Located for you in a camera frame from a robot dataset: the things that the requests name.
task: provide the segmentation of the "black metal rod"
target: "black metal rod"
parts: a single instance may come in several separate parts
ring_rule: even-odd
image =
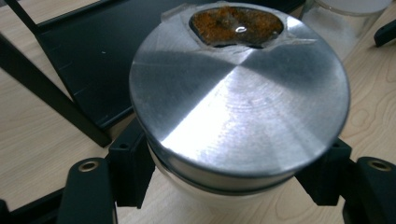
[[[11,9],[17,14],[17,16],[23,21],[23,23],[29,28],[29,30],[36,35],[38,33],[38,26],[30,18],[27,12],[21,7],[17,0],[5,0],[5,2],[11,7]]]
[[[83,114],[49,78],[1,34],[0,67],[65,119],[69,120],[99,146],[105,147],[110,144],[110,137]]]

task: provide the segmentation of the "aluminum lid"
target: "aluminum lid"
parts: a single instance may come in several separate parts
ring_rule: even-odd
[[[283,31],[262,49],[208,46],[191,16],[218,7],[270,12]],[[130,88],[158,159],[220,193],[254,192],[292,176],[329,148],[349,106],[346,72],[326,42],[289,15],[249,4],[164,14],[134,57]]]

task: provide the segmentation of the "black stand leg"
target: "black stand leg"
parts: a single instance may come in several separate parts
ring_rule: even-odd
[[[110,144],[110,137],[88,119],[61,90],[1,34],[0,67],[87,134],[99,146],[104,147]]]

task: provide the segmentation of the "light wood surface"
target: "light wood surface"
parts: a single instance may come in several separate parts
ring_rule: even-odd
[[[90,1],[22,0],[36,22]],[[396,163],[396,42],[376,48],[375,31],[396,19],[396,2],[384,12],[345,60],[351,89],[341,138],[352,159],[378,157]],[[34,36],[9,7],[0,7],[0,32],[62,90],[64,86]],[[117,136],[133,116],[110,130]],[[77,161],[103,157],[100,148],[0,69],[0,198],[13,210],[64,186]],[[120,223],[344,223],[343,200],[317,207],[293,178],[258,203],[231,212],[192,202],[156,170],[143,208],[119,208]]]

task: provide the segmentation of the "circular metal disc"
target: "circular metal disc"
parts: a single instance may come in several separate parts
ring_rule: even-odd
[[[284,31],[263,49],[207,46],[189,19],[224,5],[271,12]],[[293,17],[248,4],[165,14],[135,55],[130,85],[161,162],[220,192],[265,189],[317,159],[341,132],[349,104],[343,65],[324,40]]]

